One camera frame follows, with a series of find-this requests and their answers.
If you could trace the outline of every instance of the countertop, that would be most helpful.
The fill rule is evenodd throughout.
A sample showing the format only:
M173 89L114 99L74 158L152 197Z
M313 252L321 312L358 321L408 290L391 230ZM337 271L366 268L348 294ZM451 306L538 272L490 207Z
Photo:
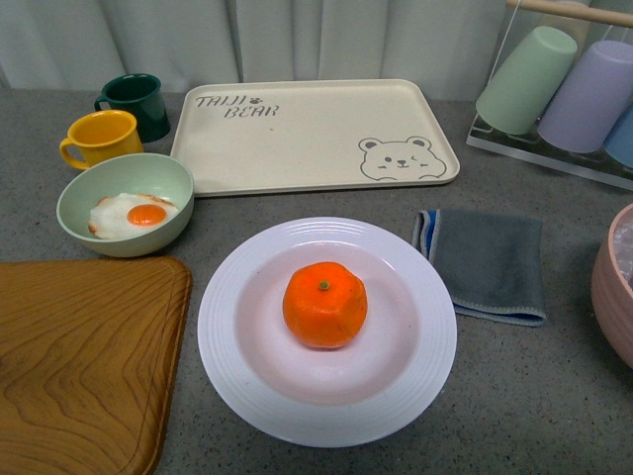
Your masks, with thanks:
M96 92L0 90L0 261L92 259L57 223L77 175L57 151ZM169 154L184 94L166 94ZM461 162L457 178L407 187L201 198L185 232L158 255L191 269L194 288L156 474L628 474L633 470L633 369L602 335L590 274L615 215L633 194L466 145L473 103L429 101ZM457 315L457 353L431 406L365 445L322 449L252 427L219 397L198 350L203 293L246 239L298 218L367 222L410 241L416 213L460 208L543 223L547 322L524 328Z

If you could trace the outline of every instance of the bowl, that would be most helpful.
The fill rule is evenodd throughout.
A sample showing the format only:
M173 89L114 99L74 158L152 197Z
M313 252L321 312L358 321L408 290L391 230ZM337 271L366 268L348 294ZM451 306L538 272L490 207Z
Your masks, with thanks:
M604 336L626 364L633 368L633 290L615 260L613 235L633 220L633 204L613 219L598 251L591 275L591 301Z
M156 228L121 239L100 239L88 231L90 210L106 196L146 193L166 199L178 212ZM165 247L185 229L194 207L194 178L180 161L159 153L110 158L75 177L57 201L61 227L86 247L113 257L136 257Z

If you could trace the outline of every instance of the yellow mug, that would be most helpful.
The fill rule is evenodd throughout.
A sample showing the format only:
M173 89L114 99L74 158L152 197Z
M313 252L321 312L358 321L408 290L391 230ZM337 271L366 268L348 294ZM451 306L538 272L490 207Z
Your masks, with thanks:
M76 146L83 160L68 152ZM126 111L100 111L88 114L68 129L68 137L59 144L59 153L66 162L79 170L101 163L108 158L142 152L136 130L136 117Z

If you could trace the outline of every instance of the bear illustration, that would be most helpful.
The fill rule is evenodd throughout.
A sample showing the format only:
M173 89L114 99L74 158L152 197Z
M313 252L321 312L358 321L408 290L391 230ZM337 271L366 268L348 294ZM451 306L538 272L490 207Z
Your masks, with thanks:
M360 169L372 180L412 181L446 173L446 163L435 156L430 140L423 137L409 137L405 142L363 139L358 146L365 152Z

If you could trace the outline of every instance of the orange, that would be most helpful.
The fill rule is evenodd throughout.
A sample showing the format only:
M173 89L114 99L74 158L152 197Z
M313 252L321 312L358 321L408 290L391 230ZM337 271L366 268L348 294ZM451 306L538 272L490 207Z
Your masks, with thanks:
M317 262L292 275L283 312L288 329L305 346L340 348L365 323L365 285L338 262Z

